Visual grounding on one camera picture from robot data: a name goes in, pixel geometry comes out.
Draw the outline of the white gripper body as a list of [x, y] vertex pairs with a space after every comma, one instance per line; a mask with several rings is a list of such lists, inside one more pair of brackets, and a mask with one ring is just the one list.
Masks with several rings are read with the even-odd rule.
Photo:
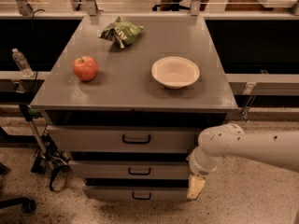
[[187, 157], [193, 175], [207, 177], [214, 173], [223, 157], [214, 157], [206, 154], [200, 147], [196, 147]]

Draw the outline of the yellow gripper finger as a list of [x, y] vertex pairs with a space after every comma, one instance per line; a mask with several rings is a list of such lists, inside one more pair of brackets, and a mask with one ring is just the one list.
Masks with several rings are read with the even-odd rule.
[[189, 176], [189, 186], [187, 189], [187, 198], [189, 200], [196, 200], [199, 197], [206, 181], [204, 178], [197, 175]]

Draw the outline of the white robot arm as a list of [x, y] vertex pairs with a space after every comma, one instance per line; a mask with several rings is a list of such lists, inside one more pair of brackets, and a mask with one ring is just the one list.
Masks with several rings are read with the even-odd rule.
[[297, 131], [207, 128], [188, 161], [188, 224], [298, 224]]

